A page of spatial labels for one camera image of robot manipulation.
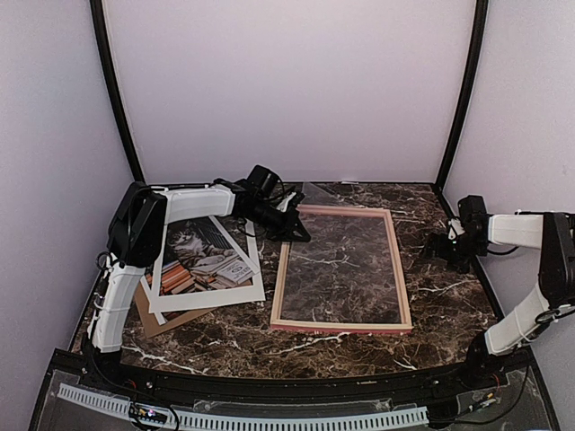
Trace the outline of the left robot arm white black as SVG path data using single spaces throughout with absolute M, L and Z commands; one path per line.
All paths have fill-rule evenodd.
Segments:
M 299 219 L 304 194 L 272 191 L 279 177 L 256 166 L 246 179 L 217 179 L 203 187 L 132 183 L 108 229 L 107 250 L 97 259 L 107 280 L 82 343 L 91 375 L 107 391 L 127 383 L 119 365 L 122 332 L 137 288 L 151 293 L 150 310 L 213 309 L 263 299 L 254 251 L 245 252 L 218 223 L 231 216 L 259 226 L 274 242 L 309 242 Z

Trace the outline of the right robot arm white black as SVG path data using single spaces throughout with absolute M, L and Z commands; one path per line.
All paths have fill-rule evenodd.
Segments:
M 508 358 L 535 341 L 549 326 L 574 313 L 574 215 L 565 212 L 490 215 L 468 212 L 447 222 L 444 233 L 429 235 L 426 258 L 442 259 L 460 273 L 473 258 L 501 254 L 490 247 L 509 246 L 532 251 L 535 265 L 524 276 L 512 276 L 511 287 L 523 281 L 522 296 L 505 317 L 474 337 L 458 381 L 476 390 L 500 370 Z

